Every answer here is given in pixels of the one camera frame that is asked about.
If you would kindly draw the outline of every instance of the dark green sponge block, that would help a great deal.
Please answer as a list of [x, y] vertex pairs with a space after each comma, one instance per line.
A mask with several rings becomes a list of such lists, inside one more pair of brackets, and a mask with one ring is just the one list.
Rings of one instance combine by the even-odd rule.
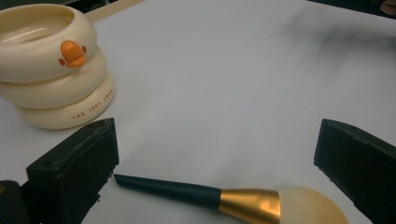
[[119, 164], [114, 119], [88, 124], [26, 169], [22, 192], [33, 223], [81, 223]]
[[314, 164], [374, 224], [396, 223], [396, 147], [354, 126], [324, 119]]

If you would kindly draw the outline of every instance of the white surface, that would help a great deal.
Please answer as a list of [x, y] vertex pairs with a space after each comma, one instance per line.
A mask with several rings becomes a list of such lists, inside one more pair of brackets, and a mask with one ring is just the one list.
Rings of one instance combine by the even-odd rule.
[[[396, 23], [300, 0], [147, 0], [95, 24], [117, 88], [115, 173], [217, 188], [308, 186], [371, 223], [313, 164], [322, 119], [396, 145]], [[76, 129], [43, 131], [0, 101], [0, 179]], [[118, 188], [84, 223], [240, 223]]]

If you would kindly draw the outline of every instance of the cream bristles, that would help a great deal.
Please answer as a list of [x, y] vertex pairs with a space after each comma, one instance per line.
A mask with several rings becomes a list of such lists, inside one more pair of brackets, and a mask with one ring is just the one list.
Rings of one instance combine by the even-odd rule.
[[347, 224], [341, 209], [328, 197], [308, 188], [279, 192], [280, 224]]

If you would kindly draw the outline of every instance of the stacked bowl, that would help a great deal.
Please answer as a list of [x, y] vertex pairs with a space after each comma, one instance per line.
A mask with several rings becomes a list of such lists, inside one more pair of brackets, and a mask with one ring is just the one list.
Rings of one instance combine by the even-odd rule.
[[71, 7], [0, 11], [0, 96], [30, 124], [65, 129], [97, 117], [114, 94], [91, 21]]

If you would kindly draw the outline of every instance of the makeup brush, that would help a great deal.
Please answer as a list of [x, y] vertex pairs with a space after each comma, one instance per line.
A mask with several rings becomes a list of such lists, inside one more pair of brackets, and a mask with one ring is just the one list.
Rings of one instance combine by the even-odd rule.
[[328, 197], [309, 188], [217, 189], [207, 186], [114, 175], [119, 186], [167, 199], [220, 210], [248, 223], [347, 224]]

